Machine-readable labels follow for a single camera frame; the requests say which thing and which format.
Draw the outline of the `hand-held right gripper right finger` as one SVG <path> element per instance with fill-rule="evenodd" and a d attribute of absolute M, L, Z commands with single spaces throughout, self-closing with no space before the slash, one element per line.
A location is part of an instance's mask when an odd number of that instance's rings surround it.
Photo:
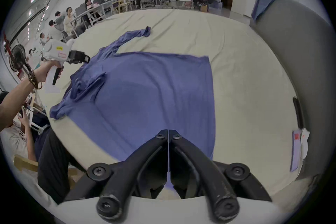
<path fill-rule="evenodd" d="M 238 197 L 272 202 L 263 185 L 242 163 L 212 161 L 176 130 L 169 130 L 170 181 L 181 199 L 206 196 L 217 222 L 230 222 L 240 211 Z"/>

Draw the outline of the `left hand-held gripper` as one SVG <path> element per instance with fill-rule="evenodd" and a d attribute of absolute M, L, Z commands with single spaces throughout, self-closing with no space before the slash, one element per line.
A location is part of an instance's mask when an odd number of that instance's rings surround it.
<path fill-rule="evenodd" d="M 75 39 L 71 38 L 66 43 L 50 39 L 43 47 L 43 57 L 47 61 L 57 61 L 63 67 L 65 62 L 72 63 L 89 63 L 90 57 L 82 51 L 78 51 L 78 61 L 75 60 L 75 53 L 72 46 Z M 56 87 L 56 80 L 61 72 L 61 67 L 52 67 L 47 74 L 44 84 L 45 93 L 60 93 L 60 88 Z"/>

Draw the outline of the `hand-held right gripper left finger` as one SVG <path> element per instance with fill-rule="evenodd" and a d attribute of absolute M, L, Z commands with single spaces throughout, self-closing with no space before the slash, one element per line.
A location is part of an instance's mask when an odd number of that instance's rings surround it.
<path fill-rule="evenodd" d="M 156 199 L 167 182 L 168 130 L 141 145 L 126 160 L 92 164 L 64 201 L 99 197 L 98 215 L 109 223 L 123 219 L 129 197 Z"/>

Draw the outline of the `person's left hand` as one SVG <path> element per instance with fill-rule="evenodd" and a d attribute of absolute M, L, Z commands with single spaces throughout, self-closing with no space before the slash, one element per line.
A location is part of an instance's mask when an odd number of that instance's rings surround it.
<path fill-rule="evenodd" d="M 43 62 L 38 68 L 33 70 L 37 83 L 45 82 L 48 72 L 52 67 L 61 68 L 60 74 L 64 68 L 59 61 L 49 60 Z"/>

